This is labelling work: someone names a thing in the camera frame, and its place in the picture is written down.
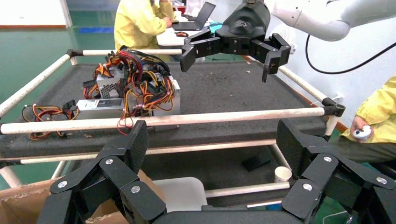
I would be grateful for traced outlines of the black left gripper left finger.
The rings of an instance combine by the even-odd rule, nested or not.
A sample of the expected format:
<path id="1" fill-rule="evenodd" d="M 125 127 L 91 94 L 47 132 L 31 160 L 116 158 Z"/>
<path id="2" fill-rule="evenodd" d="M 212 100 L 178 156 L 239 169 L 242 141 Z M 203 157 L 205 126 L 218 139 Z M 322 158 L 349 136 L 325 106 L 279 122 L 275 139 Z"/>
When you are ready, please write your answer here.
<path id="1" fill-rule="evenodd" d="M 89 163 L 56 180 L 38 217 L 39 224 L 83 224 L 112 200 L 130 224 L 151 224 L 166 212 L 165 202 L 138 173 L 149 144 L 139 120 L 119 142 L 110 142 Z"/>

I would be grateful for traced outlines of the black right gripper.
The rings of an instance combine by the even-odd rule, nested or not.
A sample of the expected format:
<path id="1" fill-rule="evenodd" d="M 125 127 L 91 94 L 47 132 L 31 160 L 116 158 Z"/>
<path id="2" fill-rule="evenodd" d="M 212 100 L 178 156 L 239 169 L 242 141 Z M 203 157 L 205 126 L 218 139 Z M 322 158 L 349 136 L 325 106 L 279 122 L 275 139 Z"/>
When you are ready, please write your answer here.
<path id="1" fill-rule="evenodd" d="M 180 58 L 182 72 L 197 58 L 217 53 L 246 55 L 263 64 L 262 82 L 288 63 L 291 46 L 278 33 L 265 39 L 270 12 L 262 1 L 244 1 L 215 31 L 203 30 L 184 40 Z"/>

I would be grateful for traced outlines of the bare hand of person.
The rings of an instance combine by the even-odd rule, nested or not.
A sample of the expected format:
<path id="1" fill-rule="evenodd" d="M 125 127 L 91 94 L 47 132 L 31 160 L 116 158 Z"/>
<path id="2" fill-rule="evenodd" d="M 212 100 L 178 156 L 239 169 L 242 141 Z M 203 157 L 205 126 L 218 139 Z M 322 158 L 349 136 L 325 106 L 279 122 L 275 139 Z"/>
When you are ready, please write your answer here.
<path id="1" fill-rule="evenodd" d="M 358 142 L 366 142 L 372 137 L 374 131 L 363 118 L 355 116 L 351 124 L 350 134 Z"/>

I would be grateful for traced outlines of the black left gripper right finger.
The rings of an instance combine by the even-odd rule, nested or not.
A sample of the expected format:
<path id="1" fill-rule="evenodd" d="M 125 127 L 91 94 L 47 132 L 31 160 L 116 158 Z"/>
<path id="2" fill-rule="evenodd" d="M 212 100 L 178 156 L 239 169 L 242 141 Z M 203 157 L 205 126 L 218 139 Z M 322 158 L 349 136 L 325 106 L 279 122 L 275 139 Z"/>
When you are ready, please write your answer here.
<path id="1" fill-rule="evenodd" d="M 390 177 L 345 158 L 328 141 L 300 132 L 288 119 L 278 122 L 276 144 L 296 179 L 281 203 L 283 211 L 308 224 L 328 197 L 360 224 L 395 223 L 396 183 Z"/>

